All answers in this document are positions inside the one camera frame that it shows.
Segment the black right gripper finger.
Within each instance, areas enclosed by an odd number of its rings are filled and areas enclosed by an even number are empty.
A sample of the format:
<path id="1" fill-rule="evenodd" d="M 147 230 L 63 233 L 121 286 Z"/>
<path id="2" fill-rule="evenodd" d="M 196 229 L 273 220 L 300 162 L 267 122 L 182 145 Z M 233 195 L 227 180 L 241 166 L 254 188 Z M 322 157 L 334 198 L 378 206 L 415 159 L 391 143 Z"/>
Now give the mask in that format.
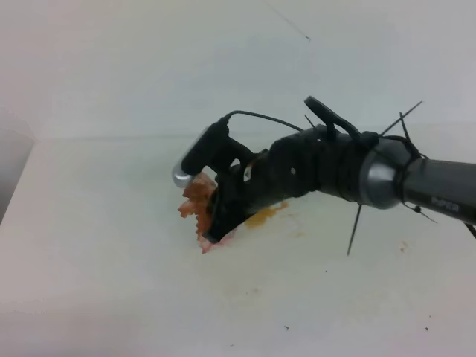
<path id="1" fill-rule="evenodd" d="M 209 228 L 204 238 L 212 243 L 221 242 L 227 234 L 254 214 L 252 199 L 245 190 L 231 191 L 218 186 L 208 203 Z"/>

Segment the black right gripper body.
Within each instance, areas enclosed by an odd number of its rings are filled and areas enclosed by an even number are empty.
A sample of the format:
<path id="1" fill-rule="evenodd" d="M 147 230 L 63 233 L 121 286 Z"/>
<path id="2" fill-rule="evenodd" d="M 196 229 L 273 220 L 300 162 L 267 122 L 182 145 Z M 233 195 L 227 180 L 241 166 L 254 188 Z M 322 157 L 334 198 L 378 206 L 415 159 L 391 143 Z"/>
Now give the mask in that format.
<path id="1" fill-rule="evenodd" d="M 357 199 L 357 145 L 347 134 L 307 129 L 255 154 L 245 165 L 235 159 L 227 172 L 216 173 L 217 187 L 247 192 L 254 214 L 314 191 Z"/>

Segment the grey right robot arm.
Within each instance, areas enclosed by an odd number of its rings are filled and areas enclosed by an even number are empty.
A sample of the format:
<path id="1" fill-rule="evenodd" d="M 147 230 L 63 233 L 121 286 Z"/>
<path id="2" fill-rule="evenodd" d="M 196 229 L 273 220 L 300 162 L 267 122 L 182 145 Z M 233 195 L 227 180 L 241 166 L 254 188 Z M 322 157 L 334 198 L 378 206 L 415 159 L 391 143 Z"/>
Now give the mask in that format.
<path id="1" fill-rule="evenodd" d="M 455 218 L 475 231 L 475 165 L 422 157 L 404 138 L 369 132 L 329 140 L 307 129 L 275 141 L 251 165 L 221 177 L 210 201 L 205 238 L 215 244 L 258 211 L 321 192 L 359 206 L 388 209 L 411 203 Z"/>

